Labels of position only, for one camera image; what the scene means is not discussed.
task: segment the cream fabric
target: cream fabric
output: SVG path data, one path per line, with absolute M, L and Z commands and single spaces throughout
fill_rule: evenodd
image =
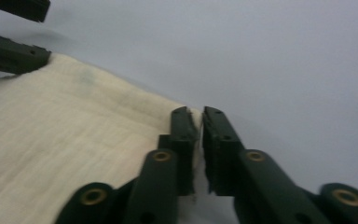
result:
M 0 224 L 53 223 L 83 185 L 136 177 L 180 106 L 58 54 L 0 79 Z

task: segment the gray surface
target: gray surface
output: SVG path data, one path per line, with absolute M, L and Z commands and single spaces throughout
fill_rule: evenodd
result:
M 52 1 L 45 23 L 0 12 L 0 35 L 223 109 L 305 189 L 358 188 L 358 1 Z M 230 206 L 200 193 L 181 220 L 236 223 Z

